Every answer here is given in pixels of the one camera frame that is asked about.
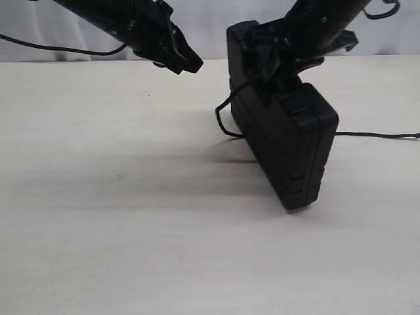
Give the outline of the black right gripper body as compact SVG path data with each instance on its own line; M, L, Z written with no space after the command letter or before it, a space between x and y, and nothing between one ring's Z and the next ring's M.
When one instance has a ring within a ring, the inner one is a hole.
M292 23L285 18L266 22L249 29L274 29L282 40L280 67L276 72L297 74L320 65L325 55L344 49L351 51L358 44L353 31L334 30L329 22Z

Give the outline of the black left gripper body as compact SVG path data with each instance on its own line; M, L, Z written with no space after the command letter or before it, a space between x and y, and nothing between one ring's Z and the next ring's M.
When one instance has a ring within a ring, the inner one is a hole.
M165 1L134 1L133 52L149 61L175 58L173 52L173 8Z

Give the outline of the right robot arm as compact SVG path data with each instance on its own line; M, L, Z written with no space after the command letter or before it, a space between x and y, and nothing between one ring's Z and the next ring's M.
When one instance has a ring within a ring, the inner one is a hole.
M346 27L368 1L297 1L277 20L251 26L246 47L256 54L257 77L269 81L277 72L297 75L319 66L324 57L351 51L358 38Z

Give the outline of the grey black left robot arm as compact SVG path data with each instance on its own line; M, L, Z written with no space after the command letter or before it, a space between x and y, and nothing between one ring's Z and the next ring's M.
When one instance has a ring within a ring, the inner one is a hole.
M173 8L165 1L61 0L56 3L160 68L176 74L195 74L203 66L203 60L171 21Z

